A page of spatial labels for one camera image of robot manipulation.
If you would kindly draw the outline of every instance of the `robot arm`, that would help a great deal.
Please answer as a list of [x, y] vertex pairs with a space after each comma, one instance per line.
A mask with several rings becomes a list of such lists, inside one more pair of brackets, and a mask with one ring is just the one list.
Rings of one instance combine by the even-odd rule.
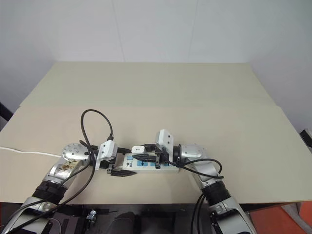
[[[12, 215], [12, 218], [2, 230], [5, 234], [13, 228], [55, 208], [63, 199], [72, 184], [78, 170], [88, 166], [90, 157], [87, 148], [81, 144], [70, 144], [63, 149], [62, 157], [54, 164], [33, 195], [26, 199], [22, 206]], [[40, 218], [23, 228], [23, 233], [49, 233], [51, 225], [46, 218]]]
[[[177, 167], [188, 164], [195, 172], [193, 173], [194, 179], [209, 204], [208, 211], [215, 233], [256, 234], [253, 224], [226, 189], [222, 181], [223, 177], [219, 176], [213, 163], [207, 160], [198, 161], [208, 158], [204, 148], [196, 144], [174, 146], [173, 136], [165, 129], [156, 136], [155, 154], [157, 154], [157, 148], [167, 154], [169, 162]], [[159, 157], [160, 162], [166, 160], [164, 155]]]
[[[208, 158], [205, 150], [199, 145], [180, 146], [179, 155], [180, 160], [184, 162]], [[196, 172], [219, 176], [210, 161], [194, 162], [189, 165]], [[217, 234], [256, 234], [251, 221], [230, 195], [222, 179], [194, 173], [193, 176], [209, 204], [211, 224]]]

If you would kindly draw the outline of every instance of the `power cord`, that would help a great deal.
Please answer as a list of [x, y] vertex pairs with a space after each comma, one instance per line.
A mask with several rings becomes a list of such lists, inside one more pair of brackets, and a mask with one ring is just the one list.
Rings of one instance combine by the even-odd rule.
[[[87, 148], [88, 148], [89, 155], [90, 155], [91, 162], [92, 162], [92, 172], [91, 172], [91, 174], [90, 174], [90, 177], [89, 177], [88, 181], [85, 183], [85, 185], [84, 185], [77, 193], [75, 193], [73, 196], [71, 196], [71, 197], [70, 197], [69, 199], [67, 199], [66, 201], [64, 201], [64, 202], [62, 202], [61, 204], [57, 205], [56, 207], [50, 209], [49, 211], [44, 212], [44, 213], [41, 213], [40, 215], [38, 215], [38, 216], [36, 216], [36, 217], [34, 217], [34, 218], [32, 218], [32, 219], [26, 221], [25, 223], [23, 223], [23, 224], [21, 224], [21, 225], [15, 227], [15, 228], [13, 228], [12, 230], [10, 230], [9, 232], [7, 232], [6, 234], [15, 233], [16, 231], [18, 231], [18, 230], [20, 230], [21, 228], [23, 228], [23, 227], [25, 227], [25, 226], [27, 226], [27, 225], [33, 223], [34, 221], [36, 221], [36, 220], [38, 220], [38, 219], [40, 219], [40, 218], [42, 218], [42, 217], [45, 217], [46, 215], [49, 215], [49, 214], [51, 214], [51, 213], [55, 213], [55, 211], [56, 211], [57, 209], [59, 209], [60, 207], [64, 206], [66, 203], [70, 202], [70, 201], [73, 200], [75, 197], [77, 197], [77, 196], [88, 186], [88, 184], [91, 182], [91, 180], [92, 180], [92, 178], [93, 178], [93, 175], [94, 175], [94, 172], [95, 172], [96, 161], [95, 161], [95, 152], [94, 152], [93, 149], [92, 149], [92, 146], [91, 146], [91, 144], [90, 144], [90, 142], [89, 142], [89, 139], [88, 139], [87, 134], [86, 134], [85, 129], [84, 129], [84, 116], [85, 116], [85, 114], [86, 114], [87, 112], [96, 112], [96, 113], [100, 114], [101, 116], [103, 116], [103, 117], [106, 119], [106, 121], [107, 121], [107, 123], [108, 123], [108, 125], [109, 125], [109, 127], [110, 127], [110, 130], [111, 130], [111, 133], [110, 133], [110, 135], [109, 135], [109, 137], [108, 137], [108, 140], [109, 140], [109, 139], [113, 140], [114, 137], [113, 137], [113, 128], [112, 128], [112, 125], [111, 125], [110, 121], [108, 120], [108, 118], [107, 118], [103, 113], [101, 113], [100, 111], [94, 110], [94, 109], [88, 109], [88, 110], [85, 110], [85, 111], [82, 113], [81, 118], [80, 118], [81, 130], [82, 130], [82, 134], [83, 134], [83, 136], [84, 136], [84, 139], [85, 139], [85, 141], [86, 141]], [[78, 173], [80, 173], [81, 171], [83, 171], [83, 170], [86, 169], [87, 167], [88, 167], [88, 164], [87, 164], [84, 168], [82, 168], [82, 169], [80, 169], [79, 171], [77, 171], [77, 172], [75, 173], [75, 175], [78, 174]], [[73, 176], [74, 176], [74, 175], [72, 175], [71, 177], [65, 179], [65, 180], [63, 181], [62, 184], [64, 184], [66, 181], [68, 181], [68, 180], [69, 180], [70, 178], [72, 178]], [[28, 204], [28, 205], [26, 205], [26, 206], [24, 206], [24, 207], [21, 207], [20, 209], [24, 209], [24, 208], [26, 208], [26, 207], [28, 207], [28, 206], [31, 206], [31, 205], [34, 205], [34, 204], [38, 204], [38, 203], [40, 203], [40, 202], [42, 202], [42, 201], [33, 202], [33, 203]]]
[[203, 196], [199, 202], [199, 207], [197, 211], [197, 234], [200, 234], [200, 210], [201, 210], [201, 206], [203, 205], [204, 199], [205, 197]]
[[195, 204], [194, 210], [193, 210], [193, 214], [192, 214], [192, 220], [191, 220], [191, 234], [193, 234], [193, 225], [194, 225], [194, 219], [195, 219], [195, 214], [196, 214], [196, 209], [197, 206], [199, 205], [200, 201], [202, 200], [202, 198], [204, 197], [204, 194], [201, 194]]
[[[173, 166], [176, 166], [176, 164], [175, 163], [172, 163], [172, 162], [170, 162], [169, 160], [167, 160], [166, 162], [168, 162], [169, 164], [171, 164], [171, 165], [173, 165]], [[195, 174], [197, 174], [197, 175], [200, 175], [200, 176], [206, 176], [206, 177], [210, 177], [210, 178], [215, 178], [215, 179], [223, 179], [224, 178], [224, 176], [219, 176], [219, 175], [208, 175], [208, 174], [204, 174], [204, 173], [201, 173], [201, 172], [197, 172], [197, 171], [194, 171], [194, 170], [192, 170], [192, 169], [190, 169], [190, 168], [187, 168], [187, 167], [185, 167], [185, 166], [180, 166], [180, 168], [183, 168], [184, 170], [187, 170], [187, 171], [189, 171], [189, 172], [193, 172], [193, 173], [195, 173]]]
[[19, 154], [37, 154], [37, 155], [48, 155], [48, 156], [53, 156], [53, 157], [60, 157], [60, 155], [55, 155], [55, 154], [50, 154], [50, 153], [45, 153], [45, 152], [22, 151], [22, 150], [16, 150], [16, 149], [12, 149], [12, 148], [8, 148], [8, 147], [2, 147], [2, 146], [0, 146], [0, 149], [13, 151], [13, 152], [19, 153]]
[[221, 172], [222, 172], [222, 164], [221, 164], [221, 162], [219, 162], [218, 160], [213, 159], [213, 158], [201, 158], [201, 159], [197, 159], [197, 160], [194, 160], [194, 161], [186, 162], [186, 163], [183, 164], [183, 166], [186, 166], [186, 165], [189, 165], [189, 164], [192, 164], [192, 163], [195, 163], [195, 162], [202, 162], [202, 161], [216, 162], [216, 163], [219, 165], [219, 172], [218, 172], [218, 173], [221, 173]]

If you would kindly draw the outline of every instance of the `cable connector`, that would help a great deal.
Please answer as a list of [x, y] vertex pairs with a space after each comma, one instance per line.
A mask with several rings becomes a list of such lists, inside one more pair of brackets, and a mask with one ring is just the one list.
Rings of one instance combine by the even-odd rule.
[[177, 157], [175, 166], [178, 167], [178, 168], [181, 167], [181, 166], [180, 166], [180, 162], [181, 162], [180, 160], [181, 160], [181, 158], [180, 158], [180, 157]]
[[110, 133], [109, 137], [107, 138], [107, 140], [114, 140], [114, 135], [112, 133]]

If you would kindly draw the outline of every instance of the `white cable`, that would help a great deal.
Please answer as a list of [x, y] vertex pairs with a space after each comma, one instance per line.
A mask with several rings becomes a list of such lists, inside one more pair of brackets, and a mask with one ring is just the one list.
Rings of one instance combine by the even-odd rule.
[[12, 149], [12, 148], [1, 147], [1, 146], [0, 146], [0, 149], [13, 151], [13, 152], [19, 153], [19, 154], [37, 154], [37, 155], [48, 155], [48, 156], [53, 156], [53, 157], [60, 157], [59, 155], [54, 155], [54, 154], [49, 154], [49, 153], [44, 153], [44, 152], [20, 151], [20, 150], [16, 150], [16, 149]]

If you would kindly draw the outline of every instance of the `beige tabletop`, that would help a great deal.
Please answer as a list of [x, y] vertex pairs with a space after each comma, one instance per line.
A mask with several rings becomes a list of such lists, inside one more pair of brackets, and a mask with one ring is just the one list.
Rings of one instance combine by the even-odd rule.
[[[247, 64], [57, 63], [0, 132], [0, 146], [60, 154], [82, 139], [80, 115], [89, 108], [107, 115], [120, 147], [153, 143], [162, 128], [176, 144], [203, 145], [240, 203], [312, 199], [311, 153]], [[92, 144], [106, 140], [100, 116], [89, 113], [85, 125]], [[23, 202], [56, 161], [0, 150], [0, 201]], [[100, 170], [72, 203], [193, 203], [199, 193], [183, 170], [129, 177]]]

